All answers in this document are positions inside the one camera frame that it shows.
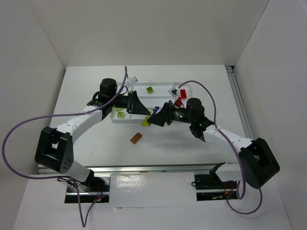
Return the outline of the purple lego plate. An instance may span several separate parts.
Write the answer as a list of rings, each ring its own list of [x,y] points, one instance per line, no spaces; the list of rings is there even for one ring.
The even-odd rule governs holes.
[[[155,115],[158,111],[159,111],[160,107],[159,106],[156,106],[154,109],[153,109],[153,115]]]

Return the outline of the green square lego brick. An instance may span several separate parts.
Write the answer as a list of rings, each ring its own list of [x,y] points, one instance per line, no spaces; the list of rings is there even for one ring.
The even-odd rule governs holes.
[[[147,87],[147,88],[146,88],[146,91],[147,91],[148,94],[151,94],[151,93],[154,92],[154,90],[153,90],[152,87]]]

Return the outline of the brown lego plate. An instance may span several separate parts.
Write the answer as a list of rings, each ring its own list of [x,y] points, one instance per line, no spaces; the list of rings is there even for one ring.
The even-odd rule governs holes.
[[[136,144],[141,138],[142,138],[142,134],[138,132],[132,137],[130,141],[131,143]]]

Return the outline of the curved green lego brick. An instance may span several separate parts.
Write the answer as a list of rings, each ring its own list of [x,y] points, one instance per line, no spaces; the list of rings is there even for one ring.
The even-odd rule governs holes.
[[[144,120],[142,121],[141,125],[142,125],[143,127],[147,127],[147,126],[150,126],[150,123],[148,122],[148,119],[144,119]]]

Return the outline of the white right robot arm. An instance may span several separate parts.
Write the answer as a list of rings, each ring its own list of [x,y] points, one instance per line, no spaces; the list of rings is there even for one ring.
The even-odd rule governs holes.
[[[208,119],[204,111],[197,98],[188,99],[184,108],[177,108],[172,102],[167,102],[159,112],[150,116],[148,122],[160,127],[174,121],[187,123],[195,138],[235,154],[237,163],[222,162],[210,170],[214,182],[241,181],[260,189],[280,171],[280,165],[264,139],[252,140],[224,130]]]

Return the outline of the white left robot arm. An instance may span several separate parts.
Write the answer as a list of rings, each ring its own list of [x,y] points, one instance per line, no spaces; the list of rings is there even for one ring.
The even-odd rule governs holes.
[[[35,162],[73,178],[87,189],[103,186],[103,180],[74,159],[73,145],[87,130],[105,119],[114,107],[126,109],[129,114],[150,115],[136,91],[122,95],[114,79],[102,79],[99,91],[80,115],[55,128],[47,126],[41,131]]]

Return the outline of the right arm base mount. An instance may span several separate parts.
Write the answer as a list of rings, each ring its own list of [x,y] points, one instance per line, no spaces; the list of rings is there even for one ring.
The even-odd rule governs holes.
[[[221,182],[209,174],[196,174],[191,186],[196,189],[197,201],[237,199],[237,182],[234,181]]]

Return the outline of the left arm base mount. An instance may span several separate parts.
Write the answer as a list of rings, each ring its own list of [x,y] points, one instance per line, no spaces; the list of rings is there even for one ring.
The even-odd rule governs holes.
[[[92,203],[94,200],[97,200],[97,203],[108,203],[109,202],[109,191],[110,191],[110,175],[102,175],[99,176],[101,181],[99,183],[95,183],[91,187],[86,187],[80,182],[76,182],[79,194],[80,194],[80,202],[81,203]],[[60,177],[57,179],[58,182],[66,185],[66,193],[65,193],[65,204],[77,204],[77,189],[75,184],[72,181],[68,181],[67,178]]]

